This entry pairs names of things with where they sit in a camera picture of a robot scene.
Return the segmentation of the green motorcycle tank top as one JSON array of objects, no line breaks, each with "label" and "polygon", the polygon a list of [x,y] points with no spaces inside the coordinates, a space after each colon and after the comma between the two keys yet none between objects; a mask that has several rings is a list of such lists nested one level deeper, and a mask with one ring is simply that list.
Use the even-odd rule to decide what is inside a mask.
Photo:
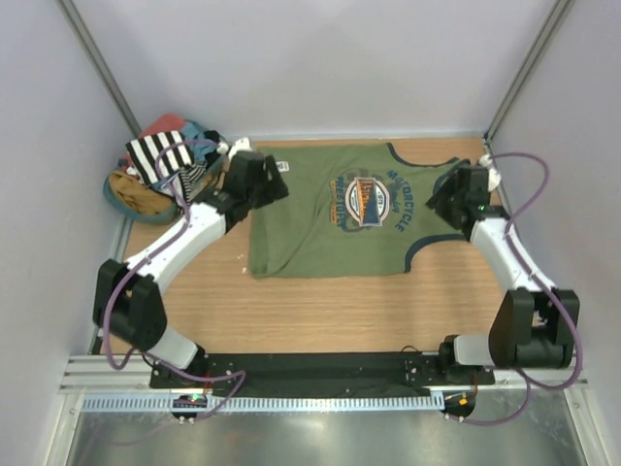
[{"label": "green motorcycle tank top", "polygon": [[289,193],[251,216],[248,270],[255,279],[388,276],[463,234],[427,208],[469,165],[405,161],[390,143],[270,147]]}]

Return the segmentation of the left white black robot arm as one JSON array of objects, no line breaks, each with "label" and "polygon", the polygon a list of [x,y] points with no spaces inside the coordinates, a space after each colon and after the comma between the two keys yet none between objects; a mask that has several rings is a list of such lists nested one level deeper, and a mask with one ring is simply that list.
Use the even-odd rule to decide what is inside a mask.
[{"label": "left white black robot arm", "polygon": [[180,220],[154,243],[124,262],[109,259],[97,275],[93,321],[102,331],[102,350],[115,370],[111,337],[130,351],[169,369],[183,387],[207,378],[205,350],[169,323],[163,296],[176,276],[204,249],[224,237],[252,210],[288,195],[271,155],[241,150],[230,156],[222,181],[206,186],[184,206]]}]

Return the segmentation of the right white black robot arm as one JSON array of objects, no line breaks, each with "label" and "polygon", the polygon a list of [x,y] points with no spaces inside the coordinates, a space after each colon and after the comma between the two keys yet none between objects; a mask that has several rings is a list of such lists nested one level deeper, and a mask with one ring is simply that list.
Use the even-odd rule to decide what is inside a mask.
[{"label": "right white black robot arm", "polygon": [[488,336],[456,337],[454,350],[437,361],[439,376],[458,384],[472,373],[473,365],[511,369],[520,376],[529,369],[570,369],[569,378],[557,385],[565,389],[582,370],[579,299],[540,270],[521,244],[513,218],[491,204],[492,174],[489,167],[462,165],[426,203],[480,251],[505,293]]}]

